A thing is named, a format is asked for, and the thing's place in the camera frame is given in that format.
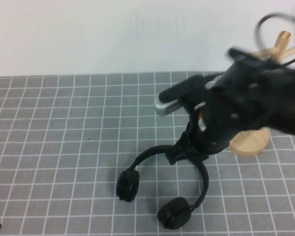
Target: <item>gray cutting mat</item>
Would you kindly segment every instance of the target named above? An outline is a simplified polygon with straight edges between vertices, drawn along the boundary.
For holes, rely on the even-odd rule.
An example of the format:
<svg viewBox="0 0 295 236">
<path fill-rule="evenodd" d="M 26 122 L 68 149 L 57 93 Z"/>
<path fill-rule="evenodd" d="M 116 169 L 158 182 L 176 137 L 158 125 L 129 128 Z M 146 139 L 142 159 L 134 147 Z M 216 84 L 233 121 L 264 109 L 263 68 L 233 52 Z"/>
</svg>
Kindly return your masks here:
<svg viewBox="0 0 295 236">
<path fill-rule="evenodd" d="M 295 235 L 295 137 L 271 131 L 258 157 L 229 151 L 205 164 L 210 186 L 182 229 L 156 214 L 200 183 L 187 161 L 145 161 L 132 203 L 115 184 L 136 155 L 173 144 L 183 109 L 155 115 L 156 94 L 193 72 L 0 78 L 0 235 Z"/>
</svg>

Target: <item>wooden peg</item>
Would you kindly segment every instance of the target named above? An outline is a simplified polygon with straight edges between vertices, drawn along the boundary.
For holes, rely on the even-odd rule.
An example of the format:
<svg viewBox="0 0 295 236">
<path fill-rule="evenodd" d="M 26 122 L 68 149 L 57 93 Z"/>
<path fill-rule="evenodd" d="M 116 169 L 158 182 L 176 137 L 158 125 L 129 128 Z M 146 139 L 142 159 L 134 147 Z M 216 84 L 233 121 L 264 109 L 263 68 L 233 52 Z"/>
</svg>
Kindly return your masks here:
<svg viewBox="0 0 295 236">
<path fill-rule="evenodd" d="M 254 52 L 251 54 L 254 55 L 255 57 L 263 58 L 266 56 L 271 56 L 271 55 L 277 54 L 278 52 L 279 52 L 279 49 L 276 47 L 273 47 L 273 48 L 264 49 L 262 51 Z"/>
<path fill-rule="evenodd" d="M 276 39 L 274 47 L 278 49 L 278 52 L 272 55 L 272 59 L 277 62 L 281 62 L 284 58 L 285 50 L 289 44 L 291 33 L 287 31 L 281 31 Z"/>
<path fill-rule="evenodd" d="M 287 49 L 283 55 L 283 58 L 287 58 L 295 53 L 295 46 Z"/>
</svg>

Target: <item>black headphones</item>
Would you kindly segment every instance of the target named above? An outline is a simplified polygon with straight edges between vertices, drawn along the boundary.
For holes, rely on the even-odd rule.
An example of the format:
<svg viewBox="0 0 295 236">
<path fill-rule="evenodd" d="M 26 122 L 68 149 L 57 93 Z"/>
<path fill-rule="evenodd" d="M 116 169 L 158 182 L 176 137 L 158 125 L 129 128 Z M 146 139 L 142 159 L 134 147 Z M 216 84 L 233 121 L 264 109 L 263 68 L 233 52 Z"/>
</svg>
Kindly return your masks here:
<svg viewBox="0 0 295 236">
<path fill-rule="evenodd" d="M 126 202 L 131 202 L 135 199 L 140 181 L 139 172 L 135 170 L 137 165 L 150 156 L 160 153 L 169 153 L 173 150 L 173 148 L 173 145 L 159 145 L 151 147 L 138 155 L 132 165 L 119 175 L 116 185 L 116 194 L 119 199 Z M 167 155 L 165 156 L 171 165 L 175 163 L 175 161 L 171 160 L 170 157 Z M 201 205 L 207 194 L 209 178 L 206 167 L 197 157 L 190 157 L 188 160 L 200 171 L 204 187 L 199 198 L 194 204 L 190 205 L 185 198 L 177 197 L 169 201 L 159 210 L 157 218 L 163 224 L 165 229 L 176 230 L 187 223 L 191 217 L 191 213 Z"/>
</svg>

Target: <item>ear cup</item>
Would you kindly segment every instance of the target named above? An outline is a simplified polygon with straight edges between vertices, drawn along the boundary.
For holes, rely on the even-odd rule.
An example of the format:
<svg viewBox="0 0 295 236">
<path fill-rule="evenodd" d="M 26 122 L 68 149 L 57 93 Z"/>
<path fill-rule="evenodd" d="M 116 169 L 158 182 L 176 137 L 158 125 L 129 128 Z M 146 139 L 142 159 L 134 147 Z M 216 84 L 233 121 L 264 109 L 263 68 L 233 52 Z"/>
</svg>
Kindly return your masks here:
<svg viewBox="0 0 295 236">
<path fill-rule="evenodd" d="M 116 194 L 120 200 L 131 202 L 135 199 L 139 188 L 140 174 L 136 170 L 126 170 L 119 175 Z"/>
<path fill-rule="evenodd" d="M 183 197 L 178 197 L 164 205 L 157 214 L 157 219 L 165 229 L 176 230 L 191 217 L 190 205 Z"/>
</svg>

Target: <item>white wall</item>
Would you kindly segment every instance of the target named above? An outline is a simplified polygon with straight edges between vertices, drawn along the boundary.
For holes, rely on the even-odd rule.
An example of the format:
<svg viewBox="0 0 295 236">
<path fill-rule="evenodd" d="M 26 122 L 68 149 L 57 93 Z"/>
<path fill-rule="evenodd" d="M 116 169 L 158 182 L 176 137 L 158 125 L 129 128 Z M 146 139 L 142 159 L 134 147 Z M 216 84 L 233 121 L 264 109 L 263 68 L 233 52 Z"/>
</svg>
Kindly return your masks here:
<svg viewBox="0 0 295 236">
<path fill-rule="evenodd" d="M 0 76 L 224 70 L 273 11 L 295 0 L 0 0 Z M 281 30 L 264 26 L 269 46 Z"/>
</svg>

